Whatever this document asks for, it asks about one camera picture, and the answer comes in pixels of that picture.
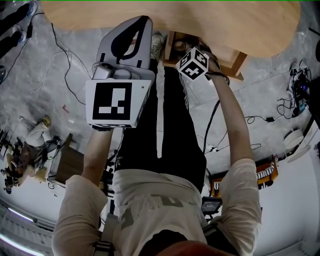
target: black pants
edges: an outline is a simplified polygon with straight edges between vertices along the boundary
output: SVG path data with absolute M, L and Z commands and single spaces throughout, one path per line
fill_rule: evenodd
M 0 36 L 5 33 L 12 26 L 22 21 L 28 14 L 29 3 L 19 7 L 14 13 L 9 14 L 4 19 L 0 20 Z M 12 36 L 7 36 L 0 41 L 0 59 L 7 54 L 13 47 L 18 45 L 21 34 L 15 32 Z
M 151 59 L 150 70 L 157 74 L 157 67 L 158 62 Z M 171 67 L 164 71 L 162 157 L 157 156 L 158 97 L 154 82 L 137 127 L 124 131 L 115 170 L 142 169 L 179 176 L 201 192 L 207 160 L 198 146 L 179 73 Z

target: white wall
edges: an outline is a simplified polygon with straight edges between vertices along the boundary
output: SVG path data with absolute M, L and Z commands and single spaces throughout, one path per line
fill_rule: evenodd
M 320 173 L 320 161 L 313 148 L 320 141 L 317 126 L 311 128 L 305 141 L 312 145 L 310 151 L 291 163 L 286 159 L 279 162 L 279 176 L 273 185 L 260 190 L 262 228 L 254 255 L 269 255 L 301 239 L 316 241 L 320 213 L 320 174 L 316 174 Z
M 0 168 L 4 169 L 5 162 L 0 160 Z M 28 177 L 20 187 L 13 187 L 8 194 L 5 187 L 5 176 L 0 174 L 0 198 L 9 205 L 15 206 L 22 212 L 51 222 L 56 222 L 62 200 L 65 196 L 63 187 L 49 189 L 47 183 L 40 183 Z

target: backpack strap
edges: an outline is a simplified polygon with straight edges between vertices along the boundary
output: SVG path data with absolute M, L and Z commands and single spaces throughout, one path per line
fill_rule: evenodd
M 108 213 L 102 236 L 101 241 L 95 243 L 95 252 L 94 256 L 113 256 L 114 255 L 114 245 L 112 244 L 112 238 L 114 236 L 114 231 L 116 225 L 118 224 L 118 217 Z
M 240 256 L 236 248 L 229 242 L 226 236 L 220 231 L 216 223 L 209 224 L 202 229 L 206 242 L 209 246 L 212 246 L 223 252 Z

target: white cube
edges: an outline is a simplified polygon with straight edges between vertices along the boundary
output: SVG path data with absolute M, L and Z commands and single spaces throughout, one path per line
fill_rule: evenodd
M 209 57 L 194 47 L 175 66 L 179 73 L 194 81 L 208 72 Z

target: concrete floor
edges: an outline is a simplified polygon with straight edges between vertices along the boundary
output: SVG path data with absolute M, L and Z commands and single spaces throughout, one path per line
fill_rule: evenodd
M 11 13 L 22 3 L 9 3 L 3 15 Z M 30 18 L 20 22 L 21 27 L 27 30 Z M 312 2 L 301 3 L 301 19 L 291 44 L 279 55 L 271 58 L 248 57 L 241 72 L 244 82 L 231 81 L 231 88 L 238 99 L 245 116 L 278 117 L 277 100 L 285 98 L 289 80 L 291 62 L 305 59 L 311 70 L 312 77 L 320 74 L 320 63 L 315 57 L 316 44 L 320 37 L 308 30 L 312 27 L 319 31 L 319 24 L 313 9 Z M 66 31 L 55 28 L 59 42 L 68 50 L 76 54 L 81 62 L 72 55 L 71 69 L 67 81 L 81 101 L 85 100 L 85 81 L 92 75 L 91 66 L 96 62 L 97 51 L 101 39 L 110 31 L 110 28 L 88 29 L 81 31 Z M 21 45 L 12 49 L 0 59 L 0 65 L 11 67 L 18 55 Z M 14 131 L 14 136 L 20 136 L 19 116 L 33 121 L 49 115 L 52 118 L 51 134 L 58 134 L 65 138 L 68 133 L 73 134 L 77 142 L 77 149 L 84 152 L 92 129 L 86 123 L 85 107 L 78 103 L 68 91 L 64 74 L 68 69 L 68 62 L 64 53 L 56 46 L 50 22 L 44 15 L 33 19 L 33 36 L 27 42 L 17 59 L 7 80 L 0 86 L 0 124 L 2 128 Z M 159 98 L 158 108 L 158 152 L 161 152 L 163 138 L 164 98 L 164 69 L 161 63 L 158 66 L 157 89 Z M 198 143 L 203 147 L 205 131 L 215 103 L 217 93 L 208 84 L 187 83 L 189 94 L 190 115 L 192 116 Z M 279 118 L 273 123 L 266 123 L 256 119 L 250 124 L 249 132 L 252 144 L 261 144 L 261 148 L 254 151 L 255 160 L 266 158 L 272 154 L 281 155 L 284 151 L 282 144 L 284 136 L 292 128 L 304 129 L 310 119 L 305 111 L 299 117 L 286 120 Z M 213 118 L 209 130 L 207 143 L 216 146 L 226 132 L 226 125 L 219 107 Z M 117 149 L 122 131 L 116 129 L 111 149 Z M 221 142 L 219 148 L 227 146 L 228 137 Z M 229 148 L 219 152 L 206 154 L 207 167 L 212 173 L 222 172 L 230 165 Z

